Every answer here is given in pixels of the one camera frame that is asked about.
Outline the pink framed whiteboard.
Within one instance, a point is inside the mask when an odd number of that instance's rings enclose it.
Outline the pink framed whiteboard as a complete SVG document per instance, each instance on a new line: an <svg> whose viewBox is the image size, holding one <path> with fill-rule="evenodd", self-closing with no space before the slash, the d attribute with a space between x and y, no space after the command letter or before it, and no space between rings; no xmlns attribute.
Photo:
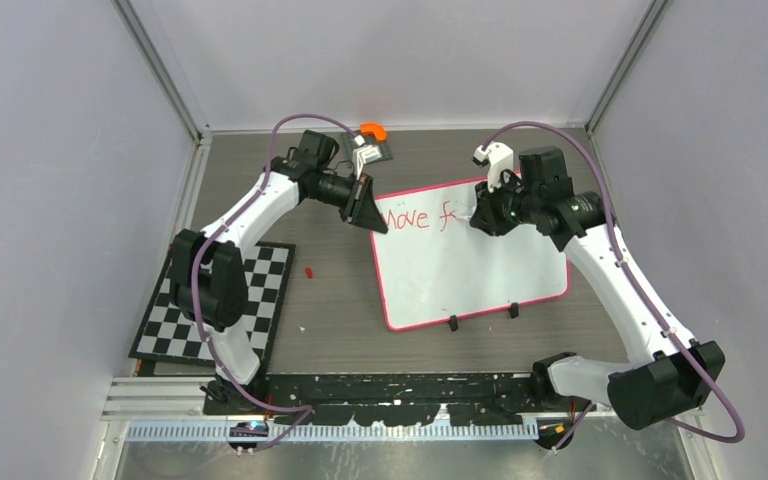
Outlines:
<svg viewBox="0 0 768 480"><path fill-rule="evenodd" d="M375 201L388 232L370 235L383 316L392 331L507 310L566 294L570 266L532 225L491 237L455 218L476 205L469 179Z"/></svg>

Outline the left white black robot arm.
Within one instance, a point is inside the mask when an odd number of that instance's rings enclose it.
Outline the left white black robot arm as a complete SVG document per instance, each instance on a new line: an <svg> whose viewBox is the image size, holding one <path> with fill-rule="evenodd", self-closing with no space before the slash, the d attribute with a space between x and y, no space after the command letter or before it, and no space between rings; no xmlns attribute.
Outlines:
<svg viewBox="0 0 768 480"><path fill-rule="evenodd" d="M173 239L171 299L205 336L217 374L232 382L228 400L244 414L258 412L267 398L265 385L254 379L260 357L239 324L249 297L246 254L282 216L307 199L335 207L349 225L388 231L374 200L373 179L363 170L381 158L381 149L362 136L353 142L353 171L341 176L330 167L339 150L337 141L304 131L299 144L272 158L252 189L228 212L200 231L183 229Z"/></svg>

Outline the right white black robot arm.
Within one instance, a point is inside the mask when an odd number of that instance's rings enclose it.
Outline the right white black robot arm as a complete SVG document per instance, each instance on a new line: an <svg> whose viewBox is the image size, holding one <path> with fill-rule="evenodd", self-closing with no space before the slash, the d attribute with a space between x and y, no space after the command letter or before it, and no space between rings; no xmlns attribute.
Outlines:
<svg viewBox="0 0 768 480"><path fill-rule="evenodd" d="M563 152L543 147L515 153L494 142L473 161L487 168L475 187L469 224L492 237L533 225L584 276L618 331L628 360L610 363L562 352L532 367L534 403L556 410L570 397L611 407L641 430L702 406L726 357L673 317L607 219L596 192L575 193Z"/></svg>

